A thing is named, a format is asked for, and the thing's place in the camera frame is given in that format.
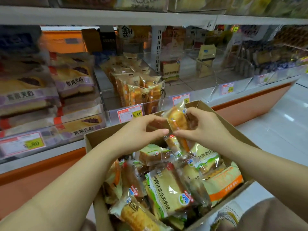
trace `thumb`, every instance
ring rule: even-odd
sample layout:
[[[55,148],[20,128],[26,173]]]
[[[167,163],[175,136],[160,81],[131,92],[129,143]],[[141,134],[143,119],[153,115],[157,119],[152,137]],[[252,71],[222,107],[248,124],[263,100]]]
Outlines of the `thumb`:
[[[155,139],[160,139],[160,138],[166,136],[168,133],[169,133],[168,129],[159,129],[159,130],[156,130],[156,131],[153,131],[153,132],[149,132],[148,136],[152,141],[152,140],[155,140]]]
[[[195,131],[177,130],[177,131],[173,132],[173,135],[176,136],[176,137],[182,137],[184,139],[196,141],[195,140],[195,136],[196,136]]]

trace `shelf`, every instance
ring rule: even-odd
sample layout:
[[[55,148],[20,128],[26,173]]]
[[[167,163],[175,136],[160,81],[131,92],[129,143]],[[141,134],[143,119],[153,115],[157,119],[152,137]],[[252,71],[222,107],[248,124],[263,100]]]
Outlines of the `shelf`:
[[[308,19],[229,16],[195,13],[157,13],[91,9],[0,6],[0,24],[12,25],[152,25],[199,26],[216,24],[306,25]]]

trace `white floor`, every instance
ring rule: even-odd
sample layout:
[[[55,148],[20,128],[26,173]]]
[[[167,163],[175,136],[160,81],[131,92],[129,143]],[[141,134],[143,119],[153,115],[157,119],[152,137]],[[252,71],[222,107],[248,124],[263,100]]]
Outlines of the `white floor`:
[[[270,112],[237,129],[264,151],[308,166],[308,88],[299,84],[295,84]],[[272,195],[255,182],[235,201],[246,211],[270,197]],[[215,217],[216,214],[197,230],[209,230]]]

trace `packaged pastry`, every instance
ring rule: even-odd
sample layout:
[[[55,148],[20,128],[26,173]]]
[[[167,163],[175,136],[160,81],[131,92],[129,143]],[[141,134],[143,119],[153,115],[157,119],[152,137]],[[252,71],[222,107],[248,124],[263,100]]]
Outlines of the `packaged pastry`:
[[[49,67],[52,79],[55,81],[59,95],[63,98],[79,93],[94,91],[92,69],[86,64],[76,67]]]
[[[175,157],[182,156],[182,150],[179,145],[179,141],[174,135],[165,136],[164,140],[166,141],[168,147],[172,151]]]
[[[78,63],[87,63],[88,65],[94,65],[94,57],[87,52],[69,54],[49,52],[50,66],[67,66]]]
[[[122,197],[122,182],[120,163],[119,160],[116,160],[110,167],[103,184],[107,194],[105,200],[108,201],[108,204],[114,204]]]
[[[161,77],[166,82],[179,79],[181,58],[160,62]]]
[[[172,230],[156,219],[145,209],[134,196],[124,193],[122,198],[113,205],[109,214],[115,215],[126,222],[134,231],[168,231]]]
[[[31,112],[60,105],[50,77],[43,73],[9,75],[0,78],[0,116]]]
[[[138,201],[142,201],[142,198],[147,195],[142,180],[135,166],[133,160],[124,160],[121,164],[121,175],[123,182],[123,190],[128,189],[129,194],[137,198]]]
[[[157,166],[145,178],[149,199],[159,219],[172,216],[194,204],[190,191],[171,162]]]
[[[54,118],[57,116],[57,112],[58,112],[58,108],[56,106],[53,106],[51,108],[37,110],[31,113],[24,113],[24,114],[9,117],[9,118],[0,118],[0,130],[11,129],[11,128],[14,128],[16,126],[20,126],[26,123],[36,122],[37,120],[41,120],[41,119]]]
[[[173,106],[170,110],[164,112],[162,117],[167,119],[171,130],[190,130],[192,129],[187,117],[186,106],[184,100]],[[195,143],[184,138],[177,138],[182,150],[182,153],[188,153]]]
[[[145,104],[145,114],[152,114],[158,112],[159,100],[161,99],[164,90],[165,90],[165,81],[160,82],[159,84],[148,86]]]
[[[158,163],[168,161],[170,156],[170,150],[152,143],[148,144],[140,151],[133,153],[133,158],[141,161],[146,166],[156,165]]]

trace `price label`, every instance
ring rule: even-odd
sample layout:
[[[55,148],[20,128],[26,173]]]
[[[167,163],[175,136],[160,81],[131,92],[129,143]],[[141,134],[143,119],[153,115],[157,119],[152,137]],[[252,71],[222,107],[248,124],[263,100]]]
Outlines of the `price label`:
[[[228,94],[234,91],[234,83],[224,84],[222,85],[221,94]]]
[[[136,106],[133,106],[127,109],[121,109],[121,110],[118,110],[117,112],[118,112],[120,123],[128,122],[132,120],[133,118],[143,116],[141,105],[136,105]]]
[[[179,96],[172,97],[173,106],[177,105],[182,100],[184,100],[185,104],[189,103],[189,93],[188,94],[184,94],[184,95],[179,95]]]
[[[6,156],[39,149],[45,146],[40,132],[20,135],[0,141],[0,148]]]

